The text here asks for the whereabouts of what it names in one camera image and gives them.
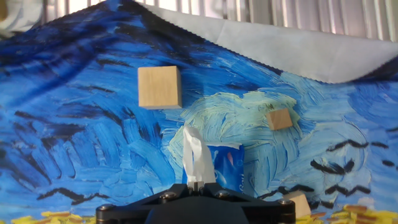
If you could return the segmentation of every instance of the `white tissue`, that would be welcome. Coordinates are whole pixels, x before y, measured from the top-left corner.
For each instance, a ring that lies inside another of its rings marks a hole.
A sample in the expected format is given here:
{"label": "white tissue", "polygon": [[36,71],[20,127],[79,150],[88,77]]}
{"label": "white tissue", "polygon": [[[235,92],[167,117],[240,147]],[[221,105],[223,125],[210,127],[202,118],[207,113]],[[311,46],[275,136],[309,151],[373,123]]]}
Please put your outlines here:
{"label": "white tissue", "polygon": [[188,183],[215,183],[216,177],[211,153],[199,131],[196,128],[185,126],[183,135],[184,153],[182,162],[187,173]]}

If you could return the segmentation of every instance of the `painted fabric backdrop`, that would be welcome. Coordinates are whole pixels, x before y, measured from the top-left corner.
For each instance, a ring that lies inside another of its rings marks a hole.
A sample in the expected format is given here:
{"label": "painted fabric backdrop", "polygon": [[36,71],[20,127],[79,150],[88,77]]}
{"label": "painted fabric backdrop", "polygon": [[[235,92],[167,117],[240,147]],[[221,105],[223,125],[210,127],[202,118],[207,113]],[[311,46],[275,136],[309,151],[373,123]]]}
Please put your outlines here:
{"label": "painted fabric backdrop", "polygon": [[[138,107],[137,68],[178,66],[183,109]],[[244,191],[398,211],[397,62],[328,85],[106,1],[0,42],[0,219],[93,215],[182,179],[182,126],[244,145]],[[294,126],[270,131],[288,108]]]}

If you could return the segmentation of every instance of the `white cloth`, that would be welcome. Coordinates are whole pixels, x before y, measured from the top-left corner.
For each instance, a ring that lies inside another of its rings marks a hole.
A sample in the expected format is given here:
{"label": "white cloth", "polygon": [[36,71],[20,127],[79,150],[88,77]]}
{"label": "white cloth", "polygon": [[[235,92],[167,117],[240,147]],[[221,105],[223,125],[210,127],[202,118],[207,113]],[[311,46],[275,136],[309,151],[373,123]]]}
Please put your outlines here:
{"label": "white cloth", "polygon": [[0,30],[25,32],[42,18],[43,0],[7,0],[8,16]]}
{"label": "white cloth", "polygon": [[327,83],[355,80],[398,54],[398,44],[193,16],[154,6],[154,14],[258,62]]}

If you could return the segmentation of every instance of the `wooden cube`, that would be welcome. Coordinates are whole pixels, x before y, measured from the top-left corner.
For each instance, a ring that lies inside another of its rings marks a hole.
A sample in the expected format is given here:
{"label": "wooden cube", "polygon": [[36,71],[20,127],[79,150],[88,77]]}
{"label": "wooden cube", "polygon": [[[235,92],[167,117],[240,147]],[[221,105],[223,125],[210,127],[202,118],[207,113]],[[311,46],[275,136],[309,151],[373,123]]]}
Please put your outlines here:
{"label": "wooden cube", "polygon": [[0,22],[7,19],[7,16],[8,16],[8,8],[6,0],[0,0]]}
{"label": "wooden cube", "polygon": [[284,196],[284,199],[294,201],[296,204],[296,218],[303,217],[305,215],[311,215],[311,209],[308,205],[305,194],[301,191],[292,192]]}
{"label": "wooden cube", "polygon": [[150,110],[182,108],[178,68],[138,68],[138,99],[139,106]]}
{"label": "wooden cube", "polygon": [[293,126],[290,119],[289,110],[287,108],[272,111],[266,114],[268,126],[271,130],[280,130]]}

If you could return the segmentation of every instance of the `bolt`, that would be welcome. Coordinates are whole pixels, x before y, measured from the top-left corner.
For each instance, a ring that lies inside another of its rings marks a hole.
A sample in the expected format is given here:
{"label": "bolt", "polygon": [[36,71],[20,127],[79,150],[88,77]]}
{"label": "bolt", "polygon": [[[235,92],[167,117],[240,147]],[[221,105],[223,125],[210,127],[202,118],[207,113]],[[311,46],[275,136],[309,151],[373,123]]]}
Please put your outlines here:
{"label": "bolt", "polygon": [[200,187],[199,188],[199,194],[200,195],[203,195],[203,192],[205,191],[205,188],[204,187]]}
{"label": "bolt", "polygon": [[229,196],[229,192],[226,190],[219,190],[219,191],[217,191],[215,196],[216,196],[216,198],[219,198],[219,199],[225,199]]}
{"label": "bolt", "polygon": [[291,204],[292,203],[292,201],[291,200],[289,200],[289,199],[279,199],[278,200],[278,202],[281,204],[281,205],[288,205],[288,204]]}
{"label": "bolt", "polygon": [[164,192],[164,194],[162,194],[162,196],[160,196],[160,199],[171,200],[171,199],[175,198],[176,196],[177,196],[177,194],[174,192]]}
{"label": "bolt", "polygon": [[114,207],[116,207],[116,206],[113,204],[104,204],[104,205],[99,206],[98,209],[101,211],[105,211],[105,210],[109,210]]}
{"label": "bolt", "polygon": [[188,187],[188,192],[189,192],[189,195],[192,195],[193,194],[193,187]]}

